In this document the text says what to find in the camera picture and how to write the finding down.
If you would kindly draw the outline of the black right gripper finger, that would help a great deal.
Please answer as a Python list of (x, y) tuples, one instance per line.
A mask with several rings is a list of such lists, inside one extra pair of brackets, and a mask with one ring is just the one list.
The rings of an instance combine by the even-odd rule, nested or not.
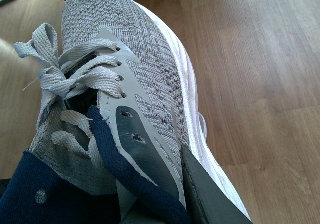
[(181, 148), (186, 209), (192, 223), (251, 223), (221, 191), (186, 145)]

